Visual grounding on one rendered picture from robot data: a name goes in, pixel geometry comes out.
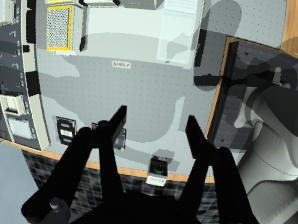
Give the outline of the white ready key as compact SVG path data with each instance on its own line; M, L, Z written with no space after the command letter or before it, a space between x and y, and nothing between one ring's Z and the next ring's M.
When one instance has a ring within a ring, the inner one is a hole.
M146 183L164 186L167 177L167 158L151 155L148 165Z

